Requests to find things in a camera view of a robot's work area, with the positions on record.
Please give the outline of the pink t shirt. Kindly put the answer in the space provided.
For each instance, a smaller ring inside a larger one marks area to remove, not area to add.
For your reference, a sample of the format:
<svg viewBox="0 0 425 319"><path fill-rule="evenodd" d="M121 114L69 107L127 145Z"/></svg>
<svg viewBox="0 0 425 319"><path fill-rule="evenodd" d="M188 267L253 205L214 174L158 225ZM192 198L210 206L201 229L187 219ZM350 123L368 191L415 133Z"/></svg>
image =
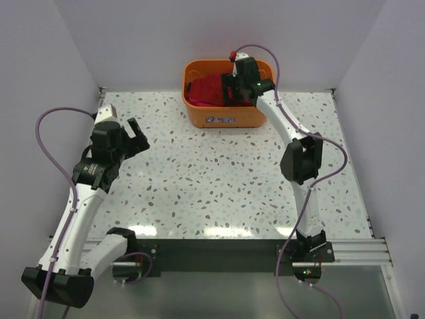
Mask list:
<svg viewBox="0 0 425 319"><path fill-rule="evenodd" d="M200 100L196 98L188 98L188 103L199 107L242 107L252 106L249 100Z"/></svg>

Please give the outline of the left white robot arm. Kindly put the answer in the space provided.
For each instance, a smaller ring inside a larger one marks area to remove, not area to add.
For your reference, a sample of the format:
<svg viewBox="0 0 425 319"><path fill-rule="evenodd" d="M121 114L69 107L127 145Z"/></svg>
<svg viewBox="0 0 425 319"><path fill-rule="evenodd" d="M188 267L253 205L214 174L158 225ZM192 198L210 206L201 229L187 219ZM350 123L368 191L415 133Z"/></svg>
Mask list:
<svg viewBox="0 0 425 319"><path fill-rule="evenodd" d="M147 138L135 118L128 124L115 120L95 124L91 144L74 166L68 203L52 241L37 266L24 269L23 284L41 302L82 308L89 300L95 280L115 260L130 261L140 253L135 232L113 227L87 255L83 248L101 204L119 176L124 160L149 149Z"/></svg>

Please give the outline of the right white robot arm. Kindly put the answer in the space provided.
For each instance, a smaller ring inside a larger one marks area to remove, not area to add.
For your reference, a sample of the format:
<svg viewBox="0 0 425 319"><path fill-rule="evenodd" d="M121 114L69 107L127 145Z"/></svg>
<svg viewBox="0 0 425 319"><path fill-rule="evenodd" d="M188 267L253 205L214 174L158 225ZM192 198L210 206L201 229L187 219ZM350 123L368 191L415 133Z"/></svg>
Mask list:
<svg viewBox="0 0 425 319"><path fill-rule="evenodd" d="M287 108L271 78L262 79L256 59L246 53L233 52L232 74L223 76L225 98L249 101L273 125L281 137L285 151L280 161L283 177L290 182L297 209L296 239L285 251L303 261L311 261L327 242L321 225L317 195L311 188L321 168L323 141L309 136L310 131L297 121Z"/></svg>

